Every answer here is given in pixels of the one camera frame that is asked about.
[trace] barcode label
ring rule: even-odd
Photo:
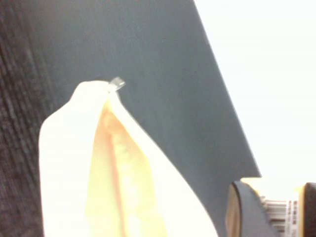
[[[270,200],[261,196],[271,225],[280,234],[280,237],[299,237],[298,234],[298,199]]]

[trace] white background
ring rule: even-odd
[[[316,178],[316,1],[195,2],[262,175]]]

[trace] metal clip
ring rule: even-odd
[[[125,86],[125,82],[123,81],[123,79],[121,79],[119,77],[114,78],[109,83],[108,92],[109,93],[116,92],[117,90],[121,89],[123,86]]]

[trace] barcode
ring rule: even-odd
[[[269,200],[265,196],[261,196],[263,204],[272,226],[279,232],[280,237],[285,235],[285,219],[286,219],[286,200]]]

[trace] white wall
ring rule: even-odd
[[[262,174],[316,177],[316,1],[195,2]]]

